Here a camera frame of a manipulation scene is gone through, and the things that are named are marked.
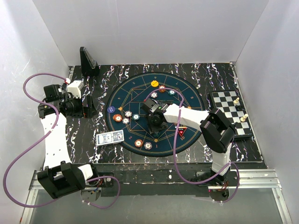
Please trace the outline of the red yellow chips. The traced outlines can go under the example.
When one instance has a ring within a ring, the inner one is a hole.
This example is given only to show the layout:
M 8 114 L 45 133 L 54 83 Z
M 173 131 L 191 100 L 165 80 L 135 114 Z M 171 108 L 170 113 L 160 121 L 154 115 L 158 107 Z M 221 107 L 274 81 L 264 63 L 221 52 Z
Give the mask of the red yellow chips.
M 165 92 L 165 86 L 164 85 L 159 86 L 159 91 L 160 92 Z
M 113 116 L 113 120 L 116 121 L 116 122 L 121 122 L 122 121 L 122 116 L 120 114 L 115 114 Z

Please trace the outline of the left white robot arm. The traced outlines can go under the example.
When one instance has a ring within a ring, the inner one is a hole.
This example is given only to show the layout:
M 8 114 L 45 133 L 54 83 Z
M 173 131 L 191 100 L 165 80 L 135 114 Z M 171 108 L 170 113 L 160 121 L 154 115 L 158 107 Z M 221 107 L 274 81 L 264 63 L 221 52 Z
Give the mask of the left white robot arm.
M 41 186 L 53 199 L 83 190 L 99 183 L 99 174 L 94 165 L 72 164 L 65 136 L 67 117 L 90 119 L 96 114 L 93 99 L 86 96 L 87 105 L 81 98 L 82 81 L 70 84 L 45 86 L 45 99 L 38 106 L 39 117 L 45 133 L 45 162 L 37 174 Z

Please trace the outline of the green poker chip stack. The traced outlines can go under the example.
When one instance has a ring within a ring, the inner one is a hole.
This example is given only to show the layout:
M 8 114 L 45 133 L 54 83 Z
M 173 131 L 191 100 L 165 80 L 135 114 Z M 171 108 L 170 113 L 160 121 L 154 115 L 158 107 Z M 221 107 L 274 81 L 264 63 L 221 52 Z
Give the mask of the green poker chip stack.
M 154 132 L 154 133 L 153 133 L 153 136 L 154 136 L 155 138 L 159 137 L 159 135 L 160 135 L 159 132 Z

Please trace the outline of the yellow round dealer button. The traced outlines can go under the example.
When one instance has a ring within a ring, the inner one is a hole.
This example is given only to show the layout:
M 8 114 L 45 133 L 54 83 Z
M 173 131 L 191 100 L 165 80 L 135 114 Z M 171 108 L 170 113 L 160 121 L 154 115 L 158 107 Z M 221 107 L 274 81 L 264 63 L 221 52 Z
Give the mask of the yellow round dealer button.
M 156 80 L 153 80 L 153 81 L 151 82 L 151 86 L 152 86 L 152 87 L 158 87 L 158 86 L 159 86 L 159 82 L 156 81 Z

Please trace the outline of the blue white chip stack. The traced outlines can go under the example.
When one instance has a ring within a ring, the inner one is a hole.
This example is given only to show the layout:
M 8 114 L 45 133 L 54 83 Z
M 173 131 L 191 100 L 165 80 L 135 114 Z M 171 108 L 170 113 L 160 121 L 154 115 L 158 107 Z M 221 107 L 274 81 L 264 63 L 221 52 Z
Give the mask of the blue white chip stack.
M 150 149 L 152 149 L 152 144 L 150 142 L 145 142 L 144 143 L 144 148 L 147 149 L 147 150 L 150 150 Z

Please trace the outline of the purple small blind button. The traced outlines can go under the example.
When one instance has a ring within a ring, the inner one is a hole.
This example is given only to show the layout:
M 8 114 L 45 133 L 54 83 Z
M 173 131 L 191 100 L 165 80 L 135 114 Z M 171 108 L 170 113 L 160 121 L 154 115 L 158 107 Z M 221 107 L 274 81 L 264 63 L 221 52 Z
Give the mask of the purple small blind button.
M 108 113 L 114 113 L 115 110 L 116 110 L 116 108 L 115 108 L 114 106 L 109 106 L 109 107 L 107 108 L 107 112 L 108 112 Z

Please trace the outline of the red yellow chip stack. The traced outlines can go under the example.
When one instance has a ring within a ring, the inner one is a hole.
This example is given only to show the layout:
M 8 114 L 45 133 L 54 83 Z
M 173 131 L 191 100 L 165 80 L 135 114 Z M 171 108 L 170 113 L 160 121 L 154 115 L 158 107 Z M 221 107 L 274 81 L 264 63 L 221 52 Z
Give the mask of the red yellow chip stack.
M 143 144 L 143 141 L 140 140 L 140 139 L 138 139 L 138 140 L 135 141 L 135 146 L 136 146 L 136 147 L 141 147 L 142 144 Z

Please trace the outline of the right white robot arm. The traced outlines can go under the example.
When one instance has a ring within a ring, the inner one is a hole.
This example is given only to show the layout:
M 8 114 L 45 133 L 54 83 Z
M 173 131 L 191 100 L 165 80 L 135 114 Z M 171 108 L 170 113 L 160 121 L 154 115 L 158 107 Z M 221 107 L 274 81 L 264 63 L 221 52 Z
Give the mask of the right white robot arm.
M 152 132 L 157 132 L 167 123 L 182 124 L 200 130 L 207 146 L 212 150 L 212 182 L 219 186 L 227 182 L 230 149 L 236 129 L 220 109 L 199 111 L 170 102 L 158 103 L 150 98 L 141 104 L 141 109 L 146 113 L 149 130 Z

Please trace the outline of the red black triangle marker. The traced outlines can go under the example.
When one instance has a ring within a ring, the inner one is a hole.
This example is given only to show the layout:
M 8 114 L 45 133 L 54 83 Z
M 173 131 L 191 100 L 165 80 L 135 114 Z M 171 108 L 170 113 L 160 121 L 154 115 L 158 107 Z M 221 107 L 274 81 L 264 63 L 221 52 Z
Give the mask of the red black triangle marker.
M 185 127 L 185 126 L 178 127 L 178 135 L 180 136 L 180 138 L 182 138 L 182 139 L 185 138 L 184 134 L 185 134 L 186 130 L 187 130 L 187 127 Z

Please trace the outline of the blue white chips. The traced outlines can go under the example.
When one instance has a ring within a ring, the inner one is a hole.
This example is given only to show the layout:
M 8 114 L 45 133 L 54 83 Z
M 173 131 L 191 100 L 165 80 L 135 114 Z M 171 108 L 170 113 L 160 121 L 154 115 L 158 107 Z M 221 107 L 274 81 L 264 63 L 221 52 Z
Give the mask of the blue white chips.
M 125 112 L 125 116 L 126 117 L 131 117 L 132 116 L 132 112 L 131 111 L 126 111 Z
M 157 93 L 156 92 L 153 92 L 153 93 L 151 93 L 151 95 L 150 95 L 152 98 L 156 98 L 157 97 Z

